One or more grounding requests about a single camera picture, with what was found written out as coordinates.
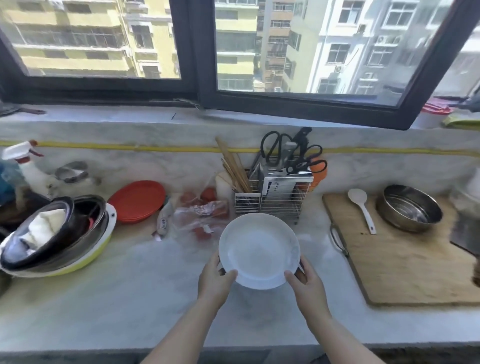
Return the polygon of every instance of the cutting board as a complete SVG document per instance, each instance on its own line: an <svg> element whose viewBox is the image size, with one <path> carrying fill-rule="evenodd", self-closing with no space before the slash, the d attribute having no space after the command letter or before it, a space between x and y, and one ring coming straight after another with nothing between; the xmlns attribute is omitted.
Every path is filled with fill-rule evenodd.
<svg viewBox="0 0 480 364"><path fill-rule="evenodd" d="M448 198L436 198L444 217L423 233L402 231L384 221L375 198L369 196L366 203L377 230L370 235L360 208L346 193L323 196L367 303L480 305L480 288L471 281L476 259L449 241L456 210Z"/></svg>

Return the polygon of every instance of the glass pane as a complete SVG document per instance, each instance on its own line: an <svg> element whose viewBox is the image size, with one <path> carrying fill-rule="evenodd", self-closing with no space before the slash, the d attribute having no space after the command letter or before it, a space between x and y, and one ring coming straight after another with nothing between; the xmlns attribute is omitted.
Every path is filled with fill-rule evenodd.
<svg viewBox="0 0 480 364"><path fill-rule="evenodd" d="M1 0L0 28L32 76L180 79L168 0Z"/></svg>
<svg viewBox="0 0 480 364"><path fill-rule="evenodd" d="M216 17L220 90L388 106L398 103L453 2L258 0L246 6L239 0L211 1L222 14ZM226 10L236 11L236 17L227 19L221 12ZM436 94L466 96L479 85L480 27Z"/></svg>

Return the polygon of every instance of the white spoon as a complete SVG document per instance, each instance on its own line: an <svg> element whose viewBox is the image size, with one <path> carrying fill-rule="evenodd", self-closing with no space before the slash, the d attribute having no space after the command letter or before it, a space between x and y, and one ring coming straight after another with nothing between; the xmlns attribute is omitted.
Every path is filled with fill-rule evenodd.
<svg viewBox="0 0 480 364"><path fill-rule="evenodd" d="M367 225L370 230L370 234L376 235L377 230L375 230L375 225L373 224L372 217L370 216L367 208L365 207L365 202L367 202L367 193L360 188L352 188L348 192L348 198L354 203L357 204L365 216L365 220L367 220Z"/></svg>

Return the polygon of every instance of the chopsticks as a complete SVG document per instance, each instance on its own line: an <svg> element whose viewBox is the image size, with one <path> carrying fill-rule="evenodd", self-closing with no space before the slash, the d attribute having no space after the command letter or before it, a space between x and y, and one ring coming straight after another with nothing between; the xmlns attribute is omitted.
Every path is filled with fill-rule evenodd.
<svg viewBox="0 0 480 364"><path fill-rule="evenodd" d="M223 168L225 168L225 171L229 174L232 182L234 182L242 192L251 193L252 189L248 183L247 173L241 163L240 165L237 163L233 154L228 150L228 146L220 139L220 137L216 136L215 140L223 154Z"/></svg>

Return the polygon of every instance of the hand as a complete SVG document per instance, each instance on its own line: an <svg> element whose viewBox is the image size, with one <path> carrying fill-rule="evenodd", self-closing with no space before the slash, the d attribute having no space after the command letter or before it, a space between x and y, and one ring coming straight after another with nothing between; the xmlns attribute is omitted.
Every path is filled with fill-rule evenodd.
<svg viewBox="0 0 480 364"><path fill-rule="evenodd" d="M220 257L218 250L205 264L200 277L198 278L198 299L208 300L217 310L223 306L230 293L230 287L237 278L238 271L231 270L225 273L225 270L217 270Z"/></svg>
<svg viewBox="0 0 480 364"><path fill-rule="evenodd" d="M325 287L310 262L303 255L300 257L300 265L305 274L299 269L293 274L285 271L285 278L295 292L297 305L300 312L307 320L330 318L332 314L328 309Z"/></svg>

